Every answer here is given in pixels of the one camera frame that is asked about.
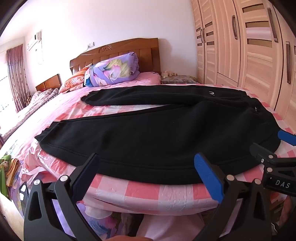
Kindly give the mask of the maroon curtain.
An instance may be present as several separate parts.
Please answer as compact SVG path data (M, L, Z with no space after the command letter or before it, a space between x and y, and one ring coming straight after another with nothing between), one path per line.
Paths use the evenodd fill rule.
M23 44L6 51L6 64L11 92L18 113L26 107L26 101L30 96L23 57Z

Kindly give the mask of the floral covered nightstand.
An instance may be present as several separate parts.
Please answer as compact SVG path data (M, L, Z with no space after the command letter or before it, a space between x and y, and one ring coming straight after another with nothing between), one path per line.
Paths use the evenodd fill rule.
M190 75L178 75L175 72L164 71L161 74L161 84L196 84L196 78Z

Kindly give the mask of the white wall air conditioner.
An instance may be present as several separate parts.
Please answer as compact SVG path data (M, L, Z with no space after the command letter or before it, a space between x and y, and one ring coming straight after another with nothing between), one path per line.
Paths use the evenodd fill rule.
M38 51L42 47L42 32L39 31L26 44L27 51Z

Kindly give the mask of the purple floral folded quilt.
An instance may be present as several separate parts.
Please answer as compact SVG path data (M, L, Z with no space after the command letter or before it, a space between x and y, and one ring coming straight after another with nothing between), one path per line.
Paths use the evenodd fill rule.
M91 65L85 72L84 86L99 87L132 81L139 74L138 56L129 52Z

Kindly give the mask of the green and orange cloths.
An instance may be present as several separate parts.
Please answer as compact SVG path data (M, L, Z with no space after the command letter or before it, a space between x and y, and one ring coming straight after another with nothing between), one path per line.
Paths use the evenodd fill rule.
M1 157L1 194L10 200L9 188L20 167L20 161L12 158L11 155Z

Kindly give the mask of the black pants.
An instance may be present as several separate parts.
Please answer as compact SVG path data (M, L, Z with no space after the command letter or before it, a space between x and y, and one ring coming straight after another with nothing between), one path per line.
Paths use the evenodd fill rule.
M72 166L99 156L99 174L161 185L200 183L194 156L232 175L257 166L250 146L280 146L274 116L244 91L199 85L101 89L87 106L148 109L53 122L36 136L41 148Z

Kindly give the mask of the light wooden wardrobe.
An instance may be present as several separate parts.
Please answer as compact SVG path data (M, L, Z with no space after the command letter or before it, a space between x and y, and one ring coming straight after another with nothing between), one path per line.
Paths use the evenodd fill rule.
M295 131L295 35L271 1L192 1L197 81L241 87Z

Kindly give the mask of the orange patterned pillow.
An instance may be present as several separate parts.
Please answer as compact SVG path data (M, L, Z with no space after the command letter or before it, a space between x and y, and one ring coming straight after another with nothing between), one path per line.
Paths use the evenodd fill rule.
M85 72L89 69L91 64L84 67L82 70L73 74L68 80L66 80L59 89L59 93L72 92L84 87L84 75Z

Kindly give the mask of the pink quilted pillow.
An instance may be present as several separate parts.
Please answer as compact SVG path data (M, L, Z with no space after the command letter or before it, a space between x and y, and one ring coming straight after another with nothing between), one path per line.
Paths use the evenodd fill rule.
M161 76L156 72L143 72L138 75L133 81L130 82L130 86L136 85L160 85Z

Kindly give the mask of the wooden headboard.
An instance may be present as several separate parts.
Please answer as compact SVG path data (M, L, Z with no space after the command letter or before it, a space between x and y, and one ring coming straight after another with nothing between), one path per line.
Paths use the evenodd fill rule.
M96 64L129 52L137 54L140 72L161 74L158 38L134 38L88 50L70 61L70 70L74 74L89 64Z
M60 75L56 74L51 78L45 80L41 84L37 85L35 88L37 91L45 91L48 89L59 89L61 87Z

